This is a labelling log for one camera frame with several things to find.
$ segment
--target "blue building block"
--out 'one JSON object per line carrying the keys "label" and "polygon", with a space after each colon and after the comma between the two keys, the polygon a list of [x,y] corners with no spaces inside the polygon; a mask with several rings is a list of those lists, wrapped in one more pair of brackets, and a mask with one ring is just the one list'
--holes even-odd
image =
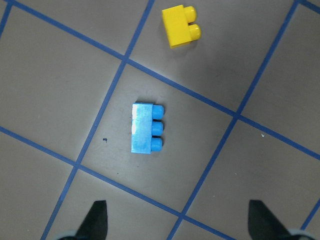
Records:
{"label": "blue building block", "polygon": [[161,105],[136,102],[132,104],[131,152],[151,154],[162,149],[162,139],[159,137],[164,130],[160,121],[165,109]]}

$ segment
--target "gray floor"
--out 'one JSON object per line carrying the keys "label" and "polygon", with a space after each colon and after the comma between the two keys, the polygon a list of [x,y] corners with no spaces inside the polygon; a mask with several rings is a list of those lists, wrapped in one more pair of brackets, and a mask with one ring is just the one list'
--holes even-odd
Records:
{"label": "gray floor", "polygon": [[[320,239],[320,1],[296,2],[0,0],[0,238],[105,199],[108,240],[248,240],[260,199]],[[178,4],[202,37],[170,49]],[[130,153],[136,101],[165,107],[161,152]]]}

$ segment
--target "yellow building block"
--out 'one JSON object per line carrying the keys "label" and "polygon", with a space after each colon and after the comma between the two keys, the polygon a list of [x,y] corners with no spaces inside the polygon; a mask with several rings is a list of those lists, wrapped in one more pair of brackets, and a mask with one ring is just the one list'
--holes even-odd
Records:
{"label": "yellow building block", "polygon": [[197,18],[196,9],[193,6],[174,6],[162,10],[162,19],[170,47],[176,48],[201,37],[201,30],[193,23]]}

